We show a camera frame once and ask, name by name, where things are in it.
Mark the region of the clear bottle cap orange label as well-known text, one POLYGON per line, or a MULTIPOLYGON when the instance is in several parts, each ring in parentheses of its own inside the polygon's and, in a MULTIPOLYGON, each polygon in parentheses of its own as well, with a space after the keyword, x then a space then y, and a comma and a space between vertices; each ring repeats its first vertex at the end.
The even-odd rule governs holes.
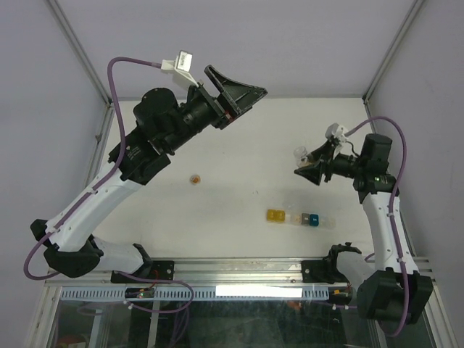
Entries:
POLYGON ((192 175, 190 178, 189 178, 189 181, 192 185, 198 185, 201 183, 201 177, 197 174, 195 175, 192 175))

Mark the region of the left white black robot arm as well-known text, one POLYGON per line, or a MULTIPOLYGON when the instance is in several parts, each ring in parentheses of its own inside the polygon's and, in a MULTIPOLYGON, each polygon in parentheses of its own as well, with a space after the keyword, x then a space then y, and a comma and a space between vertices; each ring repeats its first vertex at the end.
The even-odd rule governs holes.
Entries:
POLYGON ((153 66, 187 79, 186 101, 179 103, 168 88, 146 92, 133 109, 136 127, 130 133, 120 131, 120 143, 92 182, 58 216, 31 224, 55 275, 79 278, 101 270, 127 273, 139 282, 148 279, 152 259, 140 244, 108 242, 95 237, 94 230, 164 170, 177 149, 208 126, 228 127, 268 93, 263 87, 231 80, 208 65, 204 72, 218 90, 212 96, 188 72, 161 63, 153 66))

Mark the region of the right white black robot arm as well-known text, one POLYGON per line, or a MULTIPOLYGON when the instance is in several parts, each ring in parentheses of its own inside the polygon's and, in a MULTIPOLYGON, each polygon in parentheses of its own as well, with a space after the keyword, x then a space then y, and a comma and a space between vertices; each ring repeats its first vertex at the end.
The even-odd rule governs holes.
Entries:
POLYGON ((333 175, 350 178, 365 212, 373 240, 375 265, 350 243, 335 244, 317 262, 303 262, 303 273, 314 281, 347 281, 356 292, 361 318, 397 323, 418 322, 433 291, 432 280, 421 275, 410 254, 399 216, 397 179, 388 173, 392 140, 370 133, 359 156, 336 152, 338 141, 330 137, 307 155, 308 163, 294 174, 320 185, 333 175))

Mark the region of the clear bottle yellow pills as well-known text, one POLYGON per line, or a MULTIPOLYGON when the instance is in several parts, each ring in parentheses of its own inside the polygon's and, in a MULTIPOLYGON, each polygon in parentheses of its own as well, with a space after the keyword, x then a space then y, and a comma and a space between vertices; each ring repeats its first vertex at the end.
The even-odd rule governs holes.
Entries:
POLYGON ((311 155, 311 153, 307 151, 305 146, 297 147, 294 150, 293 155, 295 157, 298 168, 307 167, 308 165, 312 165, 315 161, 313 156, 311 155))

